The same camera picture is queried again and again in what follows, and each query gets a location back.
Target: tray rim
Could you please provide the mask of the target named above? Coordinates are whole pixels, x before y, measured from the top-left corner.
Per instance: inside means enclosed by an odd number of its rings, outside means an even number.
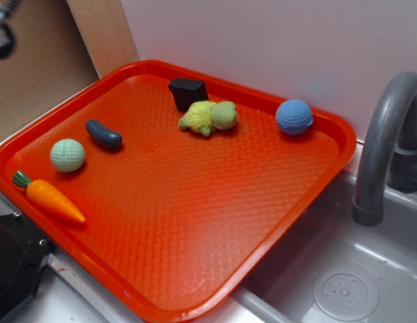
[[[227,89],[229,100],[246,106],[254,106],[252,102],[258,102],[258,106],[261,106],[259,109],[260,111],[272,115],[275,114],[277,107],[286,100],[278,96],[266,94],[255,89],[237,85],[235,83],[161,61],[138,61],[136,63],[131,63],[93,83],[91,86],[52,109],[50,112],[47,112],[44,116],[35,120],[32,124],[28,125],[26,128],[22,129],[20,132],[16,133],[0,145],[0,190],[25,213],[29,214],[38,212],[37,209],[34,208],[26,199],[22,199],[20,194],[16,194],[17,191],[15,190],[14,185],[1,175],[3,174],[7,161],[9,161],[14,153],[27,146],[27,137],[35,140],[51,128],[58,125],[62,120],[65,120],[73,113],[84,108],[88,102],[91,102],[98,96],[101,96],[105,90],[114,87],[116,84],[130,77],[142,74],[154,74],[166,79],[173,79],[175,77],[202,79],[204,80],[209,93],[215,95],[217,92],[225,91]],[[329,135],[336,141],[339,148],[338,158],[318,179],[318,181],[316,181],[312,188],[306,192],[305,196],[311,195],[311,197],[308,196],[307,199],[301,198],[299,202],[288,212],[288,214],[297,213],[298,215],[292,219],[285,216],[284,220],[278,223],[278,225],[273,228],[264,241],[247,257],[247,259],[243,262],[243,264],[246,263],[246,268],[252,269],[256,266],[263,256],[269,252],[274,244],[282,238],[293,223],[300,217],[300,214],[323,192],[326,186],[329,185],[337,174],[341,172],[342,168],[354,155],[356,149],[356,135],[353,128],[344,119],[335,114],[314,107],[312,107],[312,111],[315,118],[312,127],[314,127],[317,131],[321,131]],[[57,230],[54,225],[49,222],[37,223],[35,221],[35,223],[46,232]],[[63,243],[63,241],[69,240],[69,236],[59,232],[53,240],[58,246],[62,246],[63,244],[67,244]],[[75,246],[78,245],[75,241],[72,241],[70,244],[74,244]],[[247,273],[251,271],[251,269],[243,270],[242,266],[240,266],[212,296],[207,298],[206,301],[201,304],[195,304],[193,307],[180,312],[166,310],[159,312],[154,310],[152,306],[150,307],[151,303],[148,300],[145,302],[143,299],[138,298],[137,303],[135,303],[132,299],[130,299],[126,295],[126,291],[135,290],[134,287],[125,282],[124,279],[122,279],[122,281],[115,281],[111,279],[112,273],[108,270],[108,268],[103,268],[102,266],[98,266],[96,264],[96,259],[98,258],[97,255],[93,253],[89,254],[89,252],[82,254],[79,252],[72,252],[71,250],[65,251],[80,265],[82,265],[91,275],[98,279],[126,306],[134,311],[136,315],[140,316],[144,320],[149,320],[150,322],[182,322],[194,319],[208,312],[209,310],[219,306],[222,301],[233,292],[234,288],[236,288],[245,278]]]

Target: toy carrot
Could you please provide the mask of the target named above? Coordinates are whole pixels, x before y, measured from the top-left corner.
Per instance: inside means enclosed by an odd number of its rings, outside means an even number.
[[[58,217],[84,223],[86,218],[81,211],[57,188],[46,180],[31,180],[19,170],[12,182],[26,189],[27,199],[44,211]]]

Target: blue ball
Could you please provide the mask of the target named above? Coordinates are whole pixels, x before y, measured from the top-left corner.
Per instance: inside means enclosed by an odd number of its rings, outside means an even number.
[[[278,107],[276,121],[284,133],[300,135],[313,124],[313,113],[307,103],[301,100],[288,100]]]

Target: black machine part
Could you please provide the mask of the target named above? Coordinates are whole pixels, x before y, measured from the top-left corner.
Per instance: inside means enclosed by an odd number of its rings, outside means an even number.
[[[0,322],[36,297],[51,248],[25,214],[0,216]]]
[[[21,0],[9,0],[0,6],[0,59],[6,59],[15,47],[15,38],[11,28],[5,22],[17,9]]]

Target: green turtle toy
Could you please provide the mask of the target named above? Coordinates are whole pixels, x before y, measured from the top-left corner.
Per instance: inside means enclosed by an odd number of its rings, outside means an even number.
[[[190,128],[208,137],[216,129],[231,129],[237,121],[238,113],[233,102],[198,101],[190,105],[179,126],[181,130]]]

